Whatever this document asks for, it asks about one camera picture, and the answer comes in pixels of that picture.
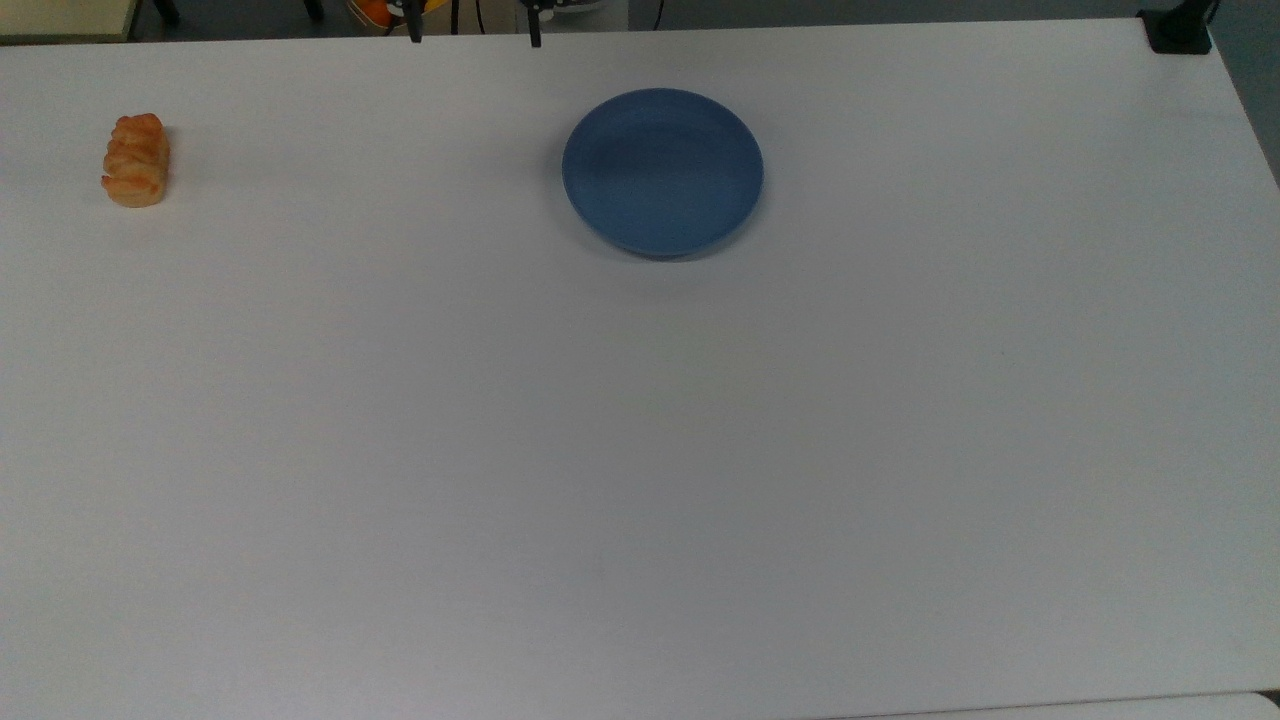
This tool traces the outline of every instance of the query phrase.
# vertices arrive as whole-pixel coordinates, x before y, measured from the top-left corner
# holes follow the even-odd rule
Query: floor
[[[323,0],[328,17],[314,23],[302,0],[175,0],[178,27],[165,27],[150,0],[142,0],[134,37],[143,42],[342,37],[367,31],[344,0]],[[504,14],[516,0],[483,0],[486,28],[513,28]],[[662,28],[771,27],[1050,18],[1132,18],[1142,8],[1162,9],[1171,0],[630,0],[632,29],[652,28],[662,3]],[[461,28],[475,32],[475,5],[462,3]],[[428,29],[447,32],[448,10],[428,15]],[[1213,37],[1235,82],[1253,131],[1280,178],[1280,0],[1224,0]]]

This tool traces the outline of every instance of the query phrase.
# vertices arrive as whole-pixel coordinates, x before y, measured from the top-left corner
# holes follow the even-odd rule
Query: bread roll
[[[115,120],[102,158],[102,190],[118,205],[146,208],[169,183],[169,138],[151,113]]]

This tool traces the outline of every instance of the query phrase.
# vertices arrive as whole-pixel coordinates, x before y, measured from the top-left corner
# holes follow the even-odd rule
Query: plate
[[[714,100],[672,88],[627,92],[588,113],[564,145],[561,172],[586,224],[659,259],[728,237],[764,184],[746,124]]]

